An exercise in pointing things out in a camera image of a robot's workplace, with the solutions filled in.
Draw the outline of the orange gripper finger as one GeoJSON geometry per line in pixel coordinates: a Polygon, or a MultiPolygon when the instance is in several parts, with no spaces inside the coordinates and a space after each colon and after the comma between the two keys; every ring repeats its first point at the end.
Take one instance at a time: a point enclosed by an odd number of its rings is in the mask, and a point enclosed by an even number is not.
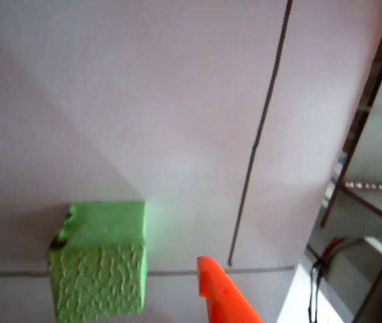
{"type": "Polygon", "coordinates": [[[197,258],[199,296],[205,298],[210,323],[263,323],[233,280],[208,256],[197,258]]]}

